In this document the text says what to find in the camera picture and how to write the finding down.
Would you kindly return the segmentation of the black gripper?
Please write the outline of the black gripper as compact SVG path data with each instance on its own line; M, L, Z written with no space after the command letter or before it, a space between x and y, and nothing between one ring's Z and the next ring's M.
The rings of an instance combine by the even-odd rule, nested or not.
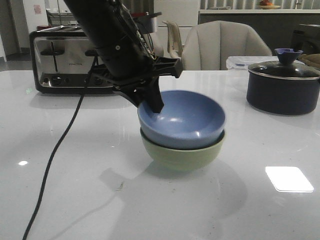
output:
M137 108L144 101L153 113L159 114L164 107L159 77L179 78L182 71L183 64L180 59L158 57L146 70L124 77L116 77L105 64L95 64L87 81L92 87L102 87L106 84L110 91L127 99Z

